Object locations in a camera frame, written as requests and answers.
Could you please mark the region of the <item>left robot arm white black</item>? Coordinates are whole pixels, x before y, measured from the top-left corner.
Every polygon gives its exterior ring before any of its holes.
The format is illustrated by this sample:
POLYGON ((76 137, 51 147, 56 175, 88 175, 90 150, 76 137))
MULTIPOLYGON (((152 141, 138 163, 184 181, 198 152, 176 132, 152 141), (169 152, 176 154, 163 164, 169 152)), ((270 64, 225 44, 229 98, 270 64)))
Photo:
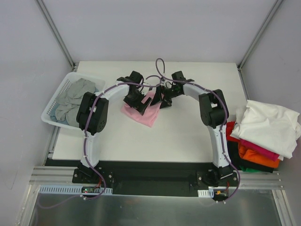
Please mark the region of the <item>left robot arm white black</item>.
POLYGON ((79 128, 84 132, 83 156, 74 170, 73 183, 93 184, 104 181, 97 167, 100 148, 96 137, 106 126, 109 103, 123 99, 128 109, 143 117, 152 101, 151 97, 146 97, 139 90, 146 86, 143 81, 144 78, 139 72, 132 71, 129 76, 118 78, 116 85, 99 94, 84 94, 76 117, 79 128))

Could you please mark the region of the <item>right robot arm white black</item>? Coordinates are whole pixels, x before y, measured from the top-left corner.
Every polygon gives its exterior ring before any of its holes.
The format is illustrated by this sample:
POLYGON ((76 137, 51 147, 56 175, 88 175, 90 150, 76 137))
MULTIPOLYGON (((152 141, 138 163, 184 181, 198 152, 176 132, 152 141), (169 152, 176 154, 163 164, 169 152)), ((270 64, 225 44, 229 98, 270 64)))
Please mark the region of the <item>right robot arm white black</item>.
POLYGON ((202 176, 202 182, 208 186, 222 186, 233 175, 226 141, 226 123, 229 111, 220 89, 209 90, 186 79, 181 71, 172 74, 172 79, 159 73, 161 84, 156 88, 152 105, 161 103, 163 107, 171 105, 172 99, 186 95, 199 103, 200 117, 208 128, 212 151, 213 168, 202 176))

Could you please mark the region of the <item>white plastic laundry basket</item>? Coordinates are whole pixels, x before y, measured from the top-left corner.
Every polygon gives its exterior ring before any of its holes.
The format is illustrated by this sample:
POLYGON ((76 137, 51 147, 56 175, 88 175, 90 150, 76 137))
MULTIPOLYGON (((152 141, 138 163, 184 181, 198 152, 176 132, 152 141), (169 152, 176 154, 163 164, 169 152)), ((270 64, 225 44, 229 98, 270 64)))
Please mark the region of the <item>white plastic laundry basket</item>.
POLYGON ((76 117, 84 94, 101 91, 104 87, 105 80, 97 74, 68 73, 43 111, 42 121, 66 129, 80 130, 76 117))

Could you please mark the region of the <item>pink t shirt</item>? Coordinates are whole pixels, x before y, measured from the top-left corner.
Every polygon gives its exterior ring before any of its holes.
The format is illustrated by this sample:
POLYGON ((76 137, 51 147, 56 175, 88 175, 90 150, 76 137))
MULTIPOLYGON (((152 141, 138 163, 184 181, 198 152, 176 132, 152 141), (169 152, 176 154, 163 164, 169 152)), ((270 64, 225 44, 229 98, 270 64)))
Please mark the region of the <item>pink t shirt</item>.
POLYGON ((121 112, 127 117, 150 128, 153 126, 155 120, 157 119, 159 110, 160 104, 153 106, 148 105, 143 115, 141 115, 134 108, 130 107, 128 104, 124 104, 121 108, 121 112))

